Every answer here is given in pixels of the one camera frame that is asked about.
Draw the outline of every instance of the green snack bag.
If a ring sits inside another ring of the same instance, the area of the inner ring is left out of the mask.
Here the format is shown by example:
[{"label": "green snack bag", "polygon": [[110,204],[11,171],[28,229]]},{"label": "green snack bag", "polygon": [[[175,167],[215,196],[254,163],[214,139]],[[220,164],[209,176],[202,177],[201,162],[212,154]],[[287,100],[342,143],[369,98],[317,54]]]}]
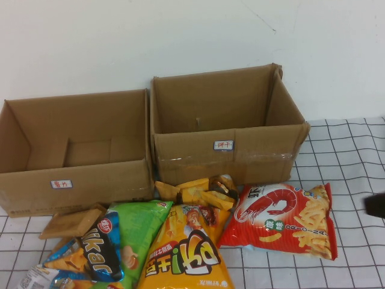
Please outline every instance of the green snack bag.
[{"label": "green snack bag", "polygon": [[120,281],[125,289],[138,282],[147,253],[160,227],[166,220],[173,202],[153,200],[146,203],[112,204],[118,212],[122,268],[125,278]]}]

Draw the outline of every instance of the white grid tablecloth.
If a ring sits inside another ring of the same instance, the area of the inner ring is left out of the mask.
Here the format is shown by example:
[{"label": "white grid tablecloth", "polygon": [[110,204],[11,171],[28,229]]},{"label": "white grid tablecloth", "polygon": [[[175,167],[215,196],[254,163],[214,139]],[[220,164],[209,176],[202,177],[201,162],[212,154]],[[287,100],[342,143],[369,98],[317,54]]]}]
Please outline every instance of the white grid tablecloth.
[{"label": "white grid tablecloth", "polygon": [[[385,191],[385,120],[311,122],[288,184],[331,183],[338,258],[222,248],[237,289],[384,288],[385,222],[367,216],[362,198]],[[58,242],[39,240],[51,217],[8,218],[0,208],[0,289],[13,288]]]}]

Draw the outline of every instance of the yellow snack bag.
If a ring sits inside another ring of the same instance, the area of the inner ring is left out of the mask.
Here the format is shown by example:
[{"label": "yellow snack bag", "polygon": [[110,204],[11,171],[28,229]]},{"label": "yellow snack bag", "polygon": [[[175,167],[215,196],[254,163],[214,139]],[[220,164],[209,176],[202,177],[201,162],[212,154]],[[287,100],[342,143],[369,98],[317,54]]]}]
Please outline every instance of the yellow snack bag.
[{"label": "yellow snack bag", "polygon": [[172,200],[174,203],[177,202],[177,195],[180,192],[180,188],[158,181],[155,182],[155,187],[158,189],[162,200]]},{"label": "yellow snack bag", "polygon": [[235,203],[235,200],[232,197],[228,197],[225,194],[221,194],[217,191],[203,191],[200,193],[203,200],[205,200],[209,205],[215,206],[219,209],[228,211],[230,210]]},{"label": "yellow snack bag", "polygon": [[177,188],[183,190],[185,188],[201,188],[201,191],[209,190],[209,178],[196,179],[195,181],[185,182],[183,184],[177,185]]},{"label": "yellow snack bag", "polygon": [[209,179],[197,179],[177,185],[182,193],[183,204],[207,206],[208,203],[202,199],[201,192],[209,190]]},{"label": "yellow snack bag", "polygon": [[151,245],[138,289],[233,289],[208,231],[199,207],[174,206]]},{"label": "yellow snack bag", "polygon": [[224,225],[226,224],[227,219],[230,217],[231,212],[220,210],[213,207],[199,207],[200,212],[205,218],[206,224],[208,227],[208,234],[214,244],[217,244],[222,232]]}]

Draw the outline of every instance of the paper label on box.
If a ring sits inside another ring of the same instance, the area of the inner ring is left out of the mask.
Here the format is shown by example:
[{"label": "paper label on box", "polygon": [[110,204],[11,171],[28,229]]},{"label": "paper label on box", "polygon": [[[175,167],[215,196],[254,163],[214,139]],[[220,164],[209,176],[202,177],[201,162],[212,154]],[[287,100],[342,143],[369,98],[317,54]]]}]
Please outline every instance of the paper label on box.
[{"label": "paper label on box", "polygon": [[233,140],[216,140],[214,142],[215,151],[232,151],[234,149]]},{"label": "paper label on box", "polygon": [[51,181],[52,188],[72,188],[72,181],[70,179],[58,179]]}]

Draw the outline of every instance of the snack package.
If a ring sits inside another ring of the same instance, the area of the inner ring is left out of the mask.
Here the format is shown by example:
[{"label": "snack package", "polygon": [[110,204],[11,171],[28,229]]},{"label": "snack package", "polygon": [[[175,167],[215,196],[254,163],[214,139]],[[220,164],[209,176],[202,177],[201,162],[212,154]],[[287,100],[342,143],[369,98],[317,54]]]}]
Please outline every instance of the snack package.
[{"label": "snack package", "polygon": [[311,191],[286,184],[245,185],[220,245],[253,246],[334,260],[330,184]]},{"label": "snack package", "polygon": [[43,268],[41,265],[30,269],[13,289],[125,289],[121,283],[79,281],[77,273]]},{"label": "snack package", "polygon": [[225,194],[238,200],[239,192],[230,175],[213,176],[209,180],[209,190]]},{"label": "snack package", "polygon": [[224,225],[231,213],[213,207],[200,206],[199,209],[208,225],[208,235],[214,244],[217,244],[222,235]]},{"label": "snack package", "polygon": [[178,194],[180,192],[179,188],[159,181],[155,182],[155,187],[159,191],[162,200],[170,200],[173,201],[174,204],[177,202]]},{"label": "snack package", "polygon": [[138,289],[234,288],[199,207],[176,205],[143,268]]},{"label": "snack package", "polygon": [[234,206],[235,200],[231,197],[221,194],[217,191],[201,191],[202,199],[209,205],[215,206],[219,209],[228,211]]},{"label": "snack package", "polygon": [[73,279],[122,280],[118,214],[108,212],[82,238],[72,239],[48,257],[43,267],[80,273]]},{"label": "snack package", "polygon": [[209,179],[197,179],[177,185],[182,194],[183,204],[207,206],[208,203],[202,199],[201,192],[209,190]]},{"label": "snack package", "polygon": [[172,202],[138,202],[112,204],[109,211],[116,211],[120,220],[120,248],[125,278],[124,289],[138,282],[147,252],[160,227],[167,218]]}]

